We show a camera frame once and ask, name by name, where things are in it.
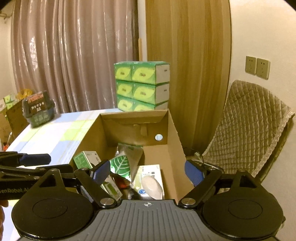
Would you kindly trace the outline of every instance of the blue logo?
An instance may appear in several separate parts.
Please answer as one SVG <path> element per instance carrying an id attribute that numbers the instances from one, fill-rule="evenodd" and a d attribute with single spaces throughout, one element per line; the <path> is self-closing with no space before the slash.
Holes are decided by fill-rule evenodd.
<path id="1" fill-rule="evenodd" d="M 146 192 L 145 192 L 144 189 L 139 190 L 139 193 L 140 193 L 140 194 L 146 194 Z"/>

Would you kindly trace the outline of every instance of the checkered tablecloth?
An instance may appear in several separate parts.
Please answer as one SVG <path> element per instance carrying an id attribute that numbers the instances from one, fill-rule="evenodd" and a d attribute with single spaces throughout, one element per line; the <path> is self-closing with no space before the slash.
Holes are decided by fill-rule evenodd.
<path id="1" fill-rule="evenodd" d="M 56 115 L 52 121 L 38 128 L 31 128 L 28 125 L 7 151 L 27 154 L 48 153 L 51 156 L 50 166 L 67 164 L 99 114 L 119 111 L 119 109 L 107 109 Z M 9 207 L 4 208 L 3 241 L 16 241 L 20 237 L 11 220 L 11 211 L 15 203 L 15 200 L 9 201 Z"/>

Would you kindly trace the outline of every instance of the quilted chair cover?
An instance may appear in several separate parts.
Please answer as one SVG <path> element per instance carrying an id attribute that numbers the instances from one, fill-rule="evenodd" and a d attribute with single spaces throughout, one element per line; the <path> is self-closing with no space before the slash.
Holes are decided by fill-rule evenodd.
<path id="1" fill-rule="evenodd" d="M 204 161 L 225 173 L 244 169 L 263 180 L 285 142 L 294 114 L 267 89 L 234 81 L 215 135 L 203 153 Z"/>

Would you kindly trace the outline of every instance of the human hand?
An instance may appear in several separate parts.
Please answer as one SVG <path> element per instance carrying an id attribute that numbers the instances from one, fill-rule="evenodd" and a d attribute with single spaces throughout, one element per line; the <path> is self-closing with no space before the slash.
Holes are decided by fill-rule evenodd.
<path id="1" fill-rule="evenodd" d="M 0 240 L 2 240 L 3 236 L 3 223 L 5 219 L 3 207 L 8 207 L 8 201 L 7 200 L 0 200 Z"/>

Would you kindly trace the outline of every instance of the power socket plate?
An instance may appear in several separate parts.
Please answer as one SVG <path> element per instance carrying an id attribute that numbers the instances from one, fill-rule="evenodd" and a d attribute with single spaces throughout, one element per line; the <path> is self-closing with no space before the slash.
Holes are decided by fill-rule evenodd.
<path id="1" fill-rule="evenodd" d="M 255 57 L 250 57 L 246 56 L 246 66 L 245 66 L 245 71 L 249 74 L 256 74 L 256 58 Z"/>
<path id="2" fill-rule="evenodd" d="M 266 59 L 257 59 L 256 75 L 260 78 L 268 80 L 270 69 L 270 61 Z"/>

